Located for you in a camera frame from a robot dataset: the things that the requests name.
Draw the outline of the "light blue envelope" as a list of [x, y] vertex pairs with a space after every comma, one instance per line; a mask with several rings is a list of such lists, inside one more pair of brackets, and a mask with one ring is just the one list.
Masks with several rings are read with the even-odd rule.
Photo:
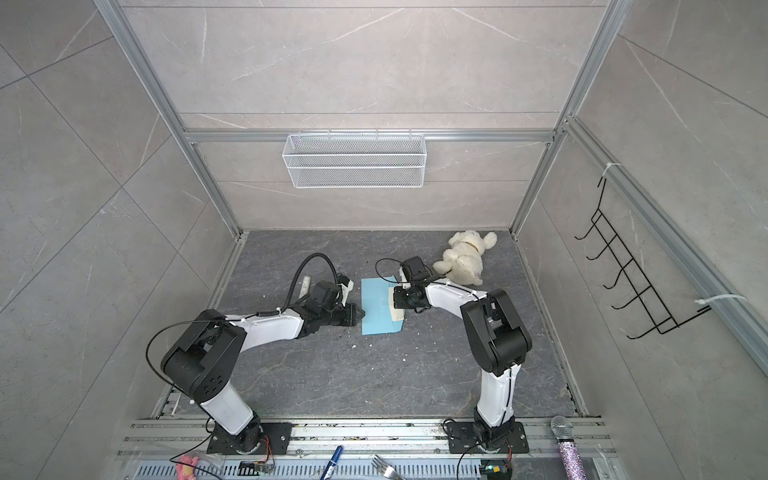
[[394, 278], [364, 278], [361, 280], [363, 335], [398, 333], [404, 324], [404, 311], [394, 307]]

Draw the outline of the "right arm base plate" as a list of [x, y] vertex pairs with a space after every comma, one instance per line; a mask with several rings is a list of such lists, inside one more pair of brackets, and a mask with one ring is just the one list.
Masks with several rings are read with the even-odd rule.
[[448, 439], [452, 454], [528, 454], [530, 447], [521, 422], [507, 422], [490, 430], [478, 422], [446, 419], [441, 428]]

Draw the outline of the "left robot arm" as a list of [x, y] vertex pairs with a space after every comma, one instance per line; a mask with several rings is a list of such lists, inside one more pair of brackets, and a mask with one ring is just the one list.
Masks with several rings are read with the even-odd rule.
[[[298, 280], [307, 264], [323, 260], [332, 279], [318, 281], [294, 299]], [[231, 376], [242, 353], [264, 345], [312, 335], [325, 326], [356, 325], [365, 314], [348, 301], [354, 281], [337, 272], [330, 258], [320, 252], [306, 257], [294, 274], [284, 304], [271, 311], [224, 315], [202, 311], [167, 350], [153, 373], [193, 400], [215, 422], [213, 435], [238, 454], [263, 447], [261, 419], [234, 387]]]

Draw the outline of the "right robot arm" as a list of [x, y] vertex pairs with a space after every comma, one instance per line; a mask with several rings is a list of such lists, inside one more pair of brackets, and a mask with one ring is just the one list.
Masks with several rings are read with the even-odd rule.
[[433, 272], [418, 256], [401, 261], [399, 275], [398, 280], [382, 278], [392, 286], [390, 307], [415, 313], [442, 309], [460, 318], [472, 356], [482, 370], [473, 418], [441, 422], [449, 451], [527, 453], [526, 434], [516, 420], [513, 402], [516, 379], [532, 339], [508, 294], [458, 285]]

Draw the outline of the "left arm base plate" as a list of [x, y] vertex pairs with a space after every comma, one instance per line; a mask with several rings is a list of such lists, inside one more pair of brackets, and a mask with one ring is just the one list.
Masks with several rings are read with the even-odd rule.
[[240, 434], [233, 436], [216, 424], [206, 452], [222, 455], [265, 455], [267, 447], [270, 447], [273, 454], [285, 455], [292, 430], [292, 423], [268, 422], [261, 423], [258, 427], [247, 427]]

